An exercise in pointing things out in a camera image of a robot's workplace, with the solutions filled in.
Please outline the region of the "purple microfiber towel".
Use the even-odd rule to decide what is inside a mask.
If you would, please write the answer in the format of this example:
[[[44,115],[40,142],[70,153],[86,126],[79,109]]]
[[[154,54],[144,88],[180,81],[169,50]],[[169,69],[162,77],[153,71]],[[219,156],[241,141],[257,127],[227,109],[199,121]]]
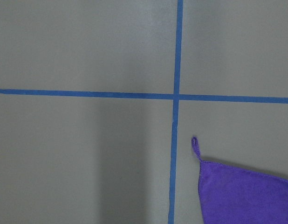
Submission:
[[[288,180],[201,158],[198,194],[205,224],[288,224]]]

